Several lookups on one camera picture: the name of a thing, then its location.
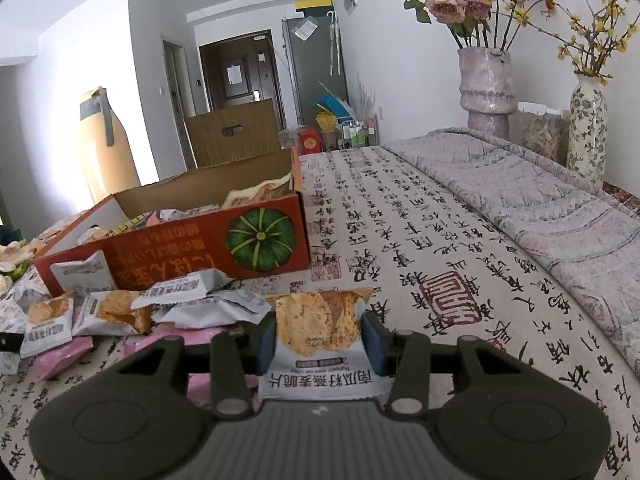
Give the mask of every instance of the refrigerator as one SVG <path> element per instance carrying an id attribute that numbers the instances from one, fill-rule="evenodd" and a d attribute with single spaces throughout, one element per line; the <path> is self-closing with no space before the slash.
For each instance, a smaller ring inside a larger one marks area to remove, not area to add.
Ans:
<path id="1" fill-rule="evenodd" d="M 327 92 L 326 86 L 336 97 L 349 102 L 347 81 L 344 75 L 344 64 L 338 74 L 337 49 L 334 43 L 334 73 L 331 75 L 331 17 L 313 18 L 318 28 L 303 40 L 295 31 L 305 23 L 306 18 L 282 20 L 285 49 L 289 61 L 290 75 L 293 83 L 298 123 L 319 128 L 316 115 L 320 108 L 314 102 Z"/>

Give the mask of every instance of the green leaf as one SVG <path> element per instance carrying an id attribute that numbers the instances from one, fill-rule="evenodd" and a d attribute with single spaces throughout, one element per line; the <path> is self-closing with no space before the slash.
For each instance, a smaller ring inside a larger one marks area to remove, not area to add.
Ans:
<path id="1" fill-rule="evenodd" d="M 406 0 L 404 2 L 406 10 L 415 9 L 415 19 L 420 23 L 431 23 L 431 16 L 424 8 L 424 2 L 420 0 Z"/>
<path id="2" fill-rule="evenodd" d="M 467 16 L 463 23 L 449 25 L 449 28 L 460 38 L 470 38 L 476 31 L 477 23 L 473 16 Z"/>
<path id="3" fill-rule="evenodd" d="M 420 23 L 431 23 L 431 16 L 424 7 L 415 9 L 415 19 Z"/>
<path id="4" fill-rule="evenodd" d="M 421 2 L 420 0 L 405 0 L 404 1 L 404 8 L 406 10 L 419 9 L 420 7 L 424 8 L 424 2 Z"/>

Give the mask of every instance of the gray tape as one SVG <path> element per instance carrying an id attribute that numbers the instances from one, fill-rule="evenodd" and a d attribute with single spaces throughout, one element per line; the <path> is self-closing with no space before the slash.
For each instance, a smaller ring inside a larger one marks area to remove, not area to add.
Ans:
<path id="1" fill-rule="evenodd" d="M 104 140 L 107 143 L 107 147 L 111 147 L 115 144 L 113 121 L 111 120 L 111 105 L 107 99 L 107 91 L 104 89 L 96 92 L 90 99 L 80 103 L 80 120 L 83 121 L 87 117 L 100 112 L 104 120 Z"/>

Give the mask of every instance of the brown door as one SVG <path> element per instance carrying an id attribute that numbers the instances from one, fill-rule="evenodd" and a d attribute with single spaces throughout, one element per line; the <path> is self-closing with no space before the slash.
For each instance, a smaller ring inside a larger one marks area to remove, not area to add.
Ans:
<path id="1" fill-rule="evenodd" d="M 211 110 L 271 99 L 278 128 L 284 129 L 270 32 L 203 45 L 200 57 Z"/>

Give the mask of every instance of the pink packet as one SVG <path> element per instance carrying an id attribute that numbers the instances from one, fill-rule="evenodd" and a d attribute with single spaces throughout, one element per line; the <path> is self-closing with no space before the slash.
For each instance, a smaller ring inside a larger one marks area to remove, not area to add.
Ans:
<path id="1" fill-rule="evenodd" d="M 223 332 L 226 331 L 221 328 L 205 328 L 202 330 L 179 330 L 177 328 L 173 328 L 170 330 L 159 330 L 158 332 L 155 332 L 154 334 L 135 343 L 126 343 L 124 345 L 124 357 L 127 358 L 167 336 L 180 336 L 184 339 L 185 346 L 195 346 L 207 345 L 211 343 L 214 336 Z"/>
<path id="2" fill-rule="evenodd" d="M 244 380 L 249 388 L 257 388 L 259 378 L 245 375 Z M 187 398 L 201 408 L 211 404 L 211 382 L 209 374 L 191 374 L 187 386 Z"/>
<path id="3" fill-rule="evenodd" d="M 37 356 L 31 366 L 36 381 L 46 381 L 67 370 L 89 350 L 93 349 L 91 337 L 75 337 L 71 342 Z"/>

